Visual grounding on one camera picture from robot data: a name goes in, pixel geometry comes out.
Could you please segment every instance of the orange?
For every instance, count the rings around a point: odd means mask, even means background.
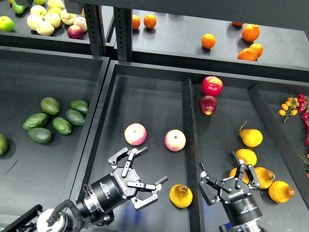
[[[156,25],[156,17],[152,14],[148,14],[144,18],[144,25],[146,28],[152,29]]]
[[[210,49],[216,43],[216,38],[212,34],[205,34],[202,37],[202,45],[204,48]]]
[[[242,30],[242,38],[244,41],[247,42],[253,42],[256,40],[260,35],[260,28],[259,25],[256,24],[248,24],[243,30]]]
[[[132,29],[136,30],[139,27],[140,27],[140,17],[138,17],[138,15],[134,14],[132,16]]]
[[[249,48],[252,48],[256,51],[257,57],[259,58],[264,50],[263,46],[259,43],[251,44]]]
[[[244,23],[240,23],[240,22],[233,22],[233,25],[236,27],[241,27]]]
[[[245,48],[238,54],[237,59],[256,61],[257,52],[252,48]]]

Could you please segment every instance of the cherry tomato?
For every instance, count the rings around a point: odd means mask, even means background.
[[[279,114],[280,114],[281,116],[285,116],[285,111],[284,111],[284,110],[279,110]]]
[[[301,113],[303,111],[305,111],[305,108],[304,107],[299,107],[298,112]]]
[[[291,111],[291,114],[294,116],[294,115],[296,115],[298,113],[298,110],[292,110]]]
[[[286,104],[282,104],[281,107],[285,111],[287,111],[289,109],[289,107]]]

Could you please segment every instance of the avocado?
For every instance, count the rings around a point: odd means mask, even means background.
[[[52,139],[52,133],[50,132],[49,129],[46,128],[40,128],[40,127],[32,128],[28,130],[28,135],[30,136],[31,139],[41,144],[45,144],[51,141]]]
[[[24,130],[28,131],[35,127],[43,127],[48,122],[48,115],[44,113],[33,114],[23,124]]]
[[[75,126],[83,126],[85,123],[85,117],[77,110],[67,110],[66,119]]]
[[[72,110],[77,110],[81,112],[83,115],[87,115],[88,113],[88,104],[85,101],[75,100],[70,103],[70,107]]]
[[[0,155],[4,154],[8,150],[8,148],[8,141],[2,134],[0,134]]]
[[[56,115],[60,111],[60,104],[56,99],[47,97],[41,101],[42,110],[49,115]]]
[[[70,134],[72,132],[72,124],[62,117],[56,117],[53,126],[60,134]]]

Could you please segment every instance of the pear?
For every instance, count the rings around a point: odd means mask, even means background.
[[[60,8],[61,10],[64,9],[64,4],[62,3],[61,0],[48,0],[47,5],[49,8]]]

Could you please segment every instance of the green apple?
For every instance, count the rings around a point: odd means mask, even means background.
[[[0,30],[12,32],[14,30],[14,22],[8,16],[0,17]]]
[[[44,19],[44,16],[47,14],[47,11],[44,7],[40,5],[35,5],[31,7],[30,14],[39,15],[42,19]]]
[[[45,0],[34,0],[33,2],[36,5],[41,5],[41,6],[45,5]]]
[[[50,36],[54,33],[55,28],[50,22],[41,21],[38,22],[36,30],[39,35]]]
[[[27,18],[27,24],[31,30],[36,31],[37,25],[39,22],[43,21],[43,19],[37,14],[31,14]]]
[[[60,18],[62,22],[70,26],[73,25],[74,20],[76,19],[76,14],[70,14],[67,12],[67,9],[64,9],[60,14]]]
[[[47,13],[44,20],[50,22],[54,28],[58,28],[61,25],[60,16],[55,12]]]
[[[12,8],[13,8],[13,11],[14,11],[16,14],[20,15],[20,14],[22,14],[28,7],[27,7],[27,6],[19,6],[19,5],[16,4],[15,1],[13,1],[13,3],[12,3]]]

